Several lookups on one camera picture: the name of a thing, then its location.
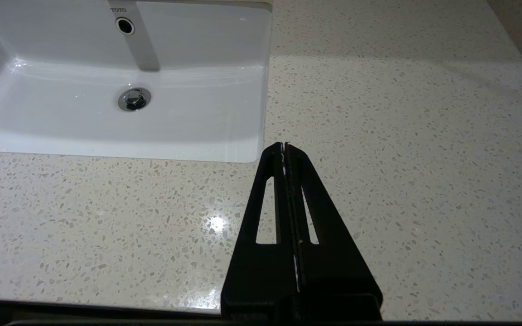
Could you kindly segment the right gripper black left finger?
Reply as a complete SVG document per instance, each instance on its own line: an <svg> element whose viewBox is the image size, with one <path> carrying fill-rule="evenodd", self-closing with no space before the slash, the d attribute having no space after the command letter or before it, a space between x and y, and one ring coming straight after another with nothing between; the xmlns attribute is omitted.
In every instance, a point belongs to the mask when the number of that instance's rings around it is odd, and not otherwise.
<svg viewBox="0 0 522 326"><path fill-rule="evenodd" d="M294 232L284 175L283 144L261 154L221 294L223 303L277 303L296 293ZM275 244L256 240L267 180L273 179Z"/></svg>

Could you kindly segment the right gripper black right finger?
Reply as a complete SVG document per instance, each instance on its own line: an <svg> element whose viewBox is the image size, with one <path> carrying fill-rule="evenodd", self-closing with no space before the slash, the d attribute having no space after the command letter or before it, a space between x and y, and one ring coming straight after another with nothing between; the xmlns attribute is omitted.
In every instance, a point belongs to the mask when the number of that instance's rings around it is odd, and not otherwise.
<svg viewBox="0 0 522 326"><path fill-rule="evenodd" d="M300 290L324 298L383 295L308 155L285 144Z"/></svg>

